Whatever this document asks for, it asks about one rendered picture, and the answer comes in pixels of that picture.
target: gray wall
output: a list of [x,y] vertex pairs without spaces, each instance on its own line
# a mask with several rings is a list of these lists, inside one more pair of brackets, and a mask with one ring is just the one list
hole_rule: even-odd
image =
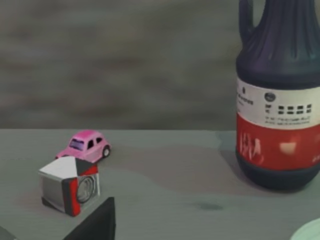
[[237,18],[237,0],[1,1],[0,128],[234,129]]

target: gray tabletop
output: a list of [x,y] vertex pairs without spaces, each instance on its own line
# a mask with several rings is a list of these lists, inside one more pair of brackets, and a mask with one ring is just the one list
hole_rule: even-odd
[[0,226],[21,240],[61,240],[115,197],[116,240],[289,240],[320,218],[320,177],[274,193],[248,182],[234,156],[235,133],[102,131],[113,144],[99,164],[101,197],[72,218],[42,206],[39,168],[76,130],[0,130]]

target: white plate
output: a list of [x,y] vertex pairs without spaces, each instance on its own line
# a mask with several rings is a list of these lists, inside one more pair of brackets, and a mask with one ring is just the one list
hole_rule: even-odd
[[300,227],[290,240],[320,240],[320,218]]

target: red and white label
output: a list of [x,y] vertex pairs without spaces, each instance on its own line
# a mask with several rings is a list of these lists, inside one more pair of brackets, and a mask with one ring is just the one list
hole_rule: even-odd
[[320,87],[273,90],[237,80],[237,151],[271,170],[320,163]]

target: dark plastic bottle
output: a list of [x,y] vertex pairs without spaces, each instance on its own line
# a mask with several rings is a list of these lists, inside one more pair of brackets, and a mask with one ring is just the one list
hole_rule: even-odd
[[236,59],[240,168],[272,190],[298,190],[320,169],[320,28],[314,0],[239,0]]

